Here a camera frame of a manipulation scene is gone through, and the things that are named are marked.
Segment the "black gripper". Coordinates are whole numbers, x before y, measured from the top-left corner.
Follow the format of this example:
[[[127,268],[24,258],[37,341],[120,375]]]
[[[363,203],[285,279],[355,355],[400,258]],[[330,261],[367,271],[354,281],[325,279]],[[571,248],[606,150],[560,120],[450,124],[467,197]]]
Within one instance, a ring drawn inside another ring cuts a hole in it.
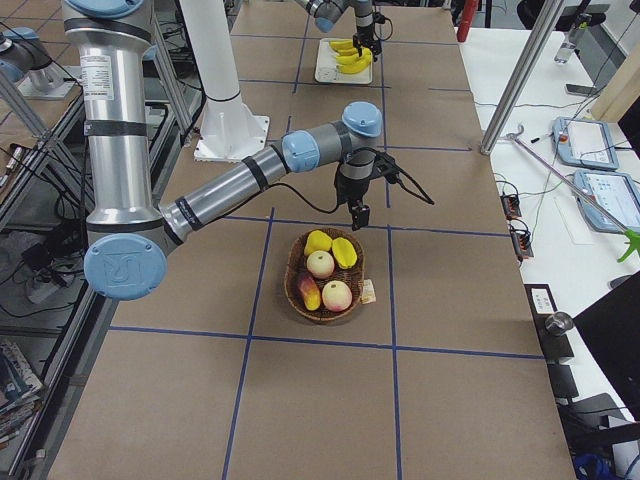
[[[364,196],[369,189],[370,179],[352,179],[338,174],[334,180],[337,204],[347,204],[351,214],[352,230],[359,230],[369,225],[370,207],[364,204]]]
[[[382,45],[380,40],[374,38],[373,15],[356,16],[356,32],[353,36],[353,46],[356,47],[358,56],[364,55],[364,50],[370,48],[374,62],[377,62],[381,53]]]

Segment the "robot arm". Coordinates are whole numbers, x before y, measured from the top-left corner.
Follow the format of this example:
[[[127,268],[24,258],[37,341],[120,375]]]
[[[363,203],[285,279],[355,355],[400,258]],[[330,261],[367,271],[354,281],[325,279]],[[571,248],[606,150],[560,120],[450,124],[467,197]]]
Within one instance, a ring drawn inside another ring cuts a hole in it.
[[[314,19],[316,27],[324,33],[330,32],[342,15],[351,8],[354,12],[356,31],[352,44],[361,52],[368,48],[376,61],[382,53],[382,40],[376,33],[376,26],[383,25],[387,18],[374,9],[370,0],[296,0],[306,13]]]
[[[150,1],[66,1],[67,39],[78,49],[91,160],[94,209],[86,220],[85,278],[117,300],[153,292],[168,256],[187,237],[228,215],[285,175],[337,165],[337,199],[356,226],[373,171],[383,116],[365,101],[348,104],[339,120],[297,130],[268,143],[268,119],[243,103],[228,22],[218,1],[183,1],[180,9],[204,88],[202,158],[233,167],[166,205],[152,198],[143,58],[160,40]]]

